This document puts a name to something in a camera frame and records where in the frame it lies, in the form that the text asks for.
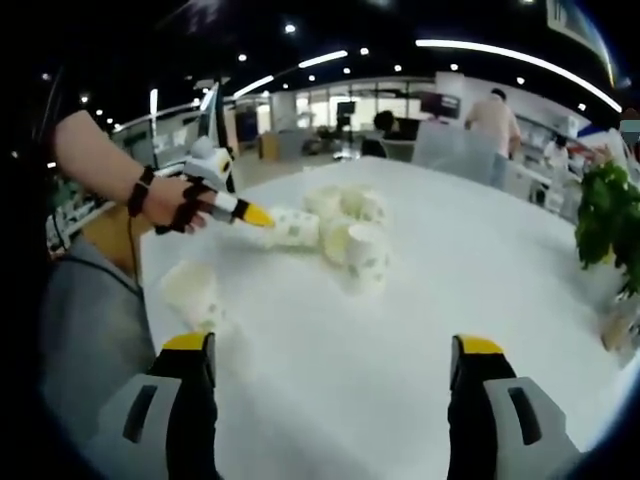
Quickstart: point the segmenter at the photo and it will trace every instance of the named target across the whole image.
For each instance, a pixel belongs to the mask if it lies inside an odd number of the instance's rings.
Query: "black cable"
[[[64,239],[62,238],[62,234],[60,233],[60,228],[58,228],[58,220],[57,220],[57,214],[56,214],[56,210],[53,211],[53,213],[51,214],[51,219],[53,220],[53,228],[56,231],[56,235],[58,235],[58,241],[60,242],[60,247],[62,247],[62,249],[66,252],[67,251],[67,245],[64,243]]]
[[[129,235],[129,247],[131,247],[131,258],[133,260],[133,278],[138,288],[140,288],[140,282],[138,280],[138,256],[136,255],[136,246],[133,242],[133,232],[131,231],[132,221],[133,219],[131,217],[127,220],[127,234]]]
[[[115,272],[109,270],[107,267],[104,267],[102,265],[98,265],[97,263],[93,263],[93,262],[91,262],[89,260],[85,260],[84,258],[74,257],[73,255],[65,255],[63,257],[60,257],[59,259],[56,260],[56,262],[57,263],[59,263],[59,262],[78,263],[78,264],[85,265],[85,266],[90,267],[90,268],[95,268],[96,270],[100,270],[101,272],[104,272],[107,275],[109,275],[111,278],[116,280],[120,285],[122,285],[124,288],[126,288],[131,293],[133,293],[136,297],[138,297],[140,300],[142,300],[142,294],[141,294],[141,292],[139,290],[136,290],[135,288],[133,288],[131,285],[129,285],[127,282],[125,282],[122,278],[120,278]]]

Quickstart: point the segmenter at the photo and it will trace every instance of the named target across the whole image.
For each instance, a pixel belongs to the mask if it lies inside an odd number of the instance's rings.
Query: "table surface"
[[[216,357],[225,478],[446,478],[451,336],[460,332],[500,344],[565,411],[576,446],[588,446],[618,367],[578,293],[571,225],[500,191],[370,157],[241,196],[296,207],[327,184],[369,184],[389,201],[394,254],[378,296],[348,296],[320,256],[261,251],[236,226],[142,237],[156,349],[185,331],[159,291],[181,259],[215,269],[244,332],[241,373],[225,368],[223,345]]]

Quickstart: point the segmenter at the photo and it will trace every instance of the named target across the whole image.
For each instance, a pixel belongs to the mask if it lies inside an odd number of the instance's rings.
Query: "leaf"
[[[593,182],[593,188],[587,193],[589,203],[596,210],[605,213],[611,208],[611,194],[607,185],[600,178],[596,178]]]

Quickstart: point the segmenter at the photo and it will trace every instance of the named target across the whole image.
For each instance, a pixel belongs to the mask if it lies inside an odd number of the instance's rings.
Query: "black ceiling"
[[[588,80],[620,103],[630,98],[629,92],[612,90],[594,53],[547,28],[546,0],[531,5],[521,0],[131,3],[85,2],[78,9],[70,2],[47,2],[38,6],[37,20],[27,16],[33,12],[25,12],[23,19],[30,22],[32,41],[39,45],[34,71],[53,69],[66,52],[84,50],[83,64],[91,73],[85,86],[90,106],[119,123],[148,113],[151,87],[159,88],[159,108],[164,109],[190,101],[194,82],[212,75],[230,78],[225,85],[225,95],[230,95],[269,74],[276,81],[264,88],[276,90],[286,82],[296,89],[310,85],[310,73],[316,85],[342,80],[347,65],[351,77],[366,78],[397,75],[395,64],[402,65],[402,76],[432,76],[451,63],[469,76],[514,86],[517,76],[525,77],[526,90],[572,109],[585,103],[586,114],[599,123],[615,119],[601,100],[539,67],[495,55],[418,48],[418,38],[477,41],[529,53]],[[627,40],[637,37],[637,25],[620,10],[628,9],[628,2],[582,3],[618,63],[630,76],[637,75],[640,55]],[[296,26],[295,34],[285,35],[287,22]],[[359,55],[362,46],[369,48],[369,56]],[[341,49],[348,50],[347,58],[304,71],[295,68],[302,60]],[[238,62],[240,53],[248,56],[246,62]]]

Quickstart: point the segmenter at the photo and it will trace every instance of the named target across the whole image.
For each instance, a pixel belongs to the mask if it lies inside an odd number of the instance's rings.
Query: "white wall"
[[[508,85],[501,85],[495,82],[487,82],[477,78],[464,78],[464,88],[462,89],[462,105],[460,108],[460,119],[455,122],[462,124],[465,117],[471,110],[474,102],[485,99],[493,88],[500,88],[507,94],[507,103],[516,115],[530,118],[552,128],[561,129],[568,116],[578,120],[578,130],[586,127],[591,122],[578,113],[558,105],[539,95],[514,88]]]

